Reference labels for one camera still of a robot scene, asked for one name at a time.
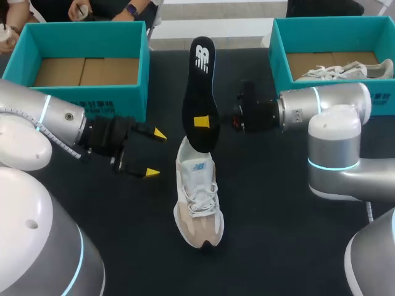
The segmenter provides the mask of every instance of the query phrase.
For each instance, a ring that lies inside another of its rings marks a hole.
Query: white sneaker
[[[174,218],[184,240],[195,248],[218,245],[224,229],[210,153],[194,150],[185,137],[176,159],[178,202]]]
[[[353,62],[344,67],[317,67],[319,69],[308,71],[296,81],[392,79],[394,76],[394,64],[390,59],[386,59],[378,65]]]

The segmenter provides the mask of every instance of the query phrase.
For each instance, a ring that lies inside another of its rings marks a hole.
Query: new balance logo
[[[206,73],[209,72],[209,50],[202,46],[196,46],[196,60],[195,65]]]
[[[192,171],[200,171],[204,169],[204,163],[197,163],[193,166]]]

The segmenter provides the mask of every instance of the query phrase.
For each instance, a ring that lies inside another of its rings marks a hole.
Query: shoe sole
[[[213,151],[220,134],[220,115],[212,92],[214,70],[214,43],[208,37],[196,38],[189,52],[188,85],[183,101],[182,122],[189,143],[201,153]],[[207,115],[210,127],[195,127],[194,118]]]
[[[179,232],[180,232],[181,235],[183,236],[184,240],[185,240],[190,246],[194,247],[195,249],[200,249],[201,247],[196,247],[196,246],[194,246],[193,244],[191,244],[190,241],[189,241],[189,240],[186,238],[186,236],[184,235],[184,233],[183,233],[183,231],[182,231],[182,229],[181,229],[181,227],[180,227],[180,220],[178,219],[177,206],[178,206],[178,203],[176,203],[176,205],[175,205],[175,207],[174,207],[173,214],[174,214],[175,224],[177,225],[177,228],[178,228]],[[221,211],[220,211],[220,217],[221,217],[222,231],[221,231],[221,236],[220,236],[220,240],[219,240],[218,244],[219,244],[220,241],[222,240],[223,231],[225,230],[225,221],[224,221],[224,219],[223,219],[223,214],[222,214]]]

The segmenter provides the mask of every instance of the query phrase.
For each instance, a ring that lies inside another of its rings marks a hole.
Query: shoe insole
[[[213,151],[220,134],[220,115],[212,94],[215,47],[208,37],[198,37],[189,53],[189,74],[182,120],[186,137],[198,152]]]

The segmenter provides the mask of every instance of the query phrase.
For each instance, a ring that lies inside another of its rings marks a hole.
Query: cable
[[[374,221],[374,219],[373,219],[373,212],[372,212],[372,204],[370,202],[366,202],[366,212],[368,213],[369,223],[372,223]]]
[[[41,122],[39,122],[37,119],[35,119],[31,115],[26,114],[23,111],[13,109],[13,108],[0,108],[0,113],[11,113],[11,114],[18,115],[18,116],[30,121],[35,127],[39,128],[39,131],[41,133],[43,133],[48,139],[50,139],[52,142],[57,144],[60,148],[65,150],[72,157],[75,157],[76,159],[81,159],[81,157],[82,157],[81,154],[75,152],[68,145],[64,144],[61,140],[59,140],[57,137],[55,137],[55,135],[52,134],[43,124],[41,124]]]

